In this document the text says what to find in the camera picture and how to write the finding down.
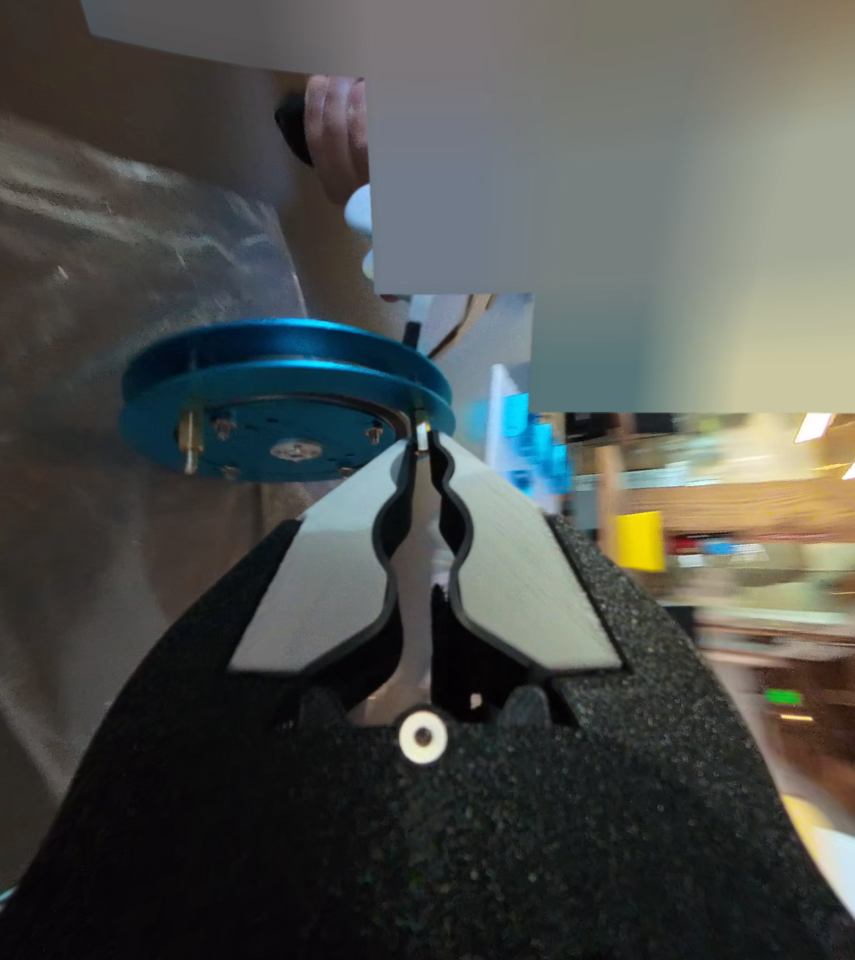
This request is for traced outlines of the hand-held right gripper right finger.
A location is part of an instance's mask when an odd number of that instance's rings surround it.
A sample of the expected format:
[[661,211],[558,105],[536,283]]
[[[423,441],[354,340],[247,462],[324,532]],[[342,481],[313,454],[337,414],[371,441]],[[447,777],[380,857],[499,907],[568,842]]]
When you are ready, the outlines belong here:
[[572,721],[560,684],[618,677],[625,656],[553,518],[449,436],[429,434],[439,536],[430,696],[458,721]]

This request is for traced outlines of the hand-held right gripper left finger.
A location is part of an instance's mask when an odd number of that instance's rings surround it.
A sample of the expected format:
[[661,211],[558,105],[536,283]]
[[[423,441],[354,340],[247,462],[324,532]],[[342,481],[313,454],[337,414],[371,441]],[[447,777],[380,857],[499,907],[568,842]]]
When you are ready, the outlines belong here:
[[229,670],[324,687],[346,712],[398,667],[391,558],[407,538],[414,441],[400,440],[308,507]]

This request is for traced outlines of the blue metal turntable disc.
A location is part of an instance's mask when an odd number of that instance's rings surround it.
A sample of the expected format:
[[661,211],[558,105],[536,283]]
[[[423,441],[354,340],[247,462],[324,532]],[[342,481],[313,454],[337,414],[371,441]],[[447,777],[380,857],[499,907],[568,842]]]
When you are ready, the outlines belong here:
[[330,321],[255,318],[196,327],[137,354],[121,380],[119,433],[183,474],[183,411],[203,413],[195,475],[243,484],[338,481],[413,436],[453,435],[453,391],[406,342]]

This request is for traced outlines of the grey desk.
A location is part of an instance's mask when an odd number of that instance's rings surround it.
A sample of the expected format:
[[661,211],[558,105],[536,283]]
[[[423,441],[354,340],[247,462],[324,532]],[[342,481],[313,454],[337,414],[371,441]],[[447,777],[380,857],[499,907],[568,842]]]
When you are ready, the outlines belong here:
[[[221,320],[164,336],[133,355],[121,380],[131,360],[155,343],[188,330],[238,321],[317,320],[401,342],[400,323],[385,325],[385,317],[379,315],[381,298],[369,281],[360,279],[356,260],[361,241],[350,239],[343,209],[328,199],[314,171],[291,153],[275,124],[282,96],[306,90],[307,80],[304,75],[278,78],[269,70],[97,38],[81,2],[0,2],[0,114],[116,158],[265,204],[276,216],[293,264],[303,300],[301,315]],[[122,402],[122,382],[120,397]],[[216,480],[158,466],[119,436],[155,468]],[[282,520],[297,518],[353,474],[315,483],[232,482],[259,491],[263,535],[252,549]],[[63,795],[58,798],[49,791],[56,802],[68,793],[98,728],[131,675],[107,708]]]

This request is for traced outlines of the person's left hand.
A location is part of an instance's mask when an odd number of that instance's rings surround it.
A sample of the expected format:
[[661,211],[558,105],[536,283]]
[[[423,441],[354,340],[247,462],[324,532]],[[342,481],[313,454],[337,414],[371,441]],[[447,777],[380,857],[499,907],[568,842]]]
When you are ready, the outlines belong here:
[[364,78],[314,74],[304,90],[306,147],[325,195],[344,207],[370,183]]

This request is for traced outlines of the yellow box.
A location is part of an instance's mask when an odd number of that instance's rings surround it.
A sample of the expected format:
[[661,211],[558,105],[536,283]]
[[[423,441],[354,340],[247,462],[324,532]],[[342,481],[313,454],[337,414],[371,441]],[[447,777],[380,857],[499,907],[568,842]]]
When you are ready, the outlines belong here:
[[615,562],[625,570],[663,573],[667,569],[662,515],[658,511],[625,513],[615,519]]

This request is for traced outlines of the white foam tray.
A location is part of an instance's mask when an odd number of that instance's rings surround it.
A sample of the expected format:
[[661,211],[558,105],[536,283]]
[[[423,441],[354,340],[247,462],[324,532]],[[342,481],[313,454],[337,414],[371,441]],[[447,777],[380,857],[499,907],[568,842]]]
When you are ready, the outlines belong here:
[[[524,391],[516,384],[506,366],[494,365],[491,370],[489,397],[513,393]],[[518,492],[526,495],[541,510],[553,513],[555,495],[538,477],[530,462],[530,423],[537,418],[541,419],[541,416],[529,412],[528,427],[521,437],[485,442],[483,459],[491,470],[507,480]]]

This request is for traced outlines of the large clear plastic bag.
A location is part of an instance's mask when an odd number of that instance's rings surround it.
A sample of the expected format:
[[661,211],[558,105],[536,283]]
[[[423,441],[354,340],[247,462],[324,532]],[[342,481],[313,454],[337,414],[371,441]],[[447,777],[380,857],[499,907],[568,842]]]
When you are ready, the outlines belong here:
[[146,652],[264,534],[257,487],[122,441],[128,361],[303,311],[269,206],[0,114],[0,711],[54,796]]

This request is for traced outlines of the blue metal U bracket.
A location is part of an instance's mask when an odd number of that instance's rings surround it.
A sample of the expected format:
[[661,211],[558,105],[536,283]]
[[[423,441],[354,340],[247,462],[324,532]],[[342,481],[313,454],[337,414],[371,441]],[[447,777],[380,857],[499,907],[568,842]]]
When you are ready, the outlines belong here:
[[574,480],[567,444],[554,440],[550,422],[537,417],[529,426],[529,460],[535,473],[555,497],[567,496]]
[[529,427],[530,395],[527,392],[493,394],[469,405],[466,431],[478,443],[514,440]]

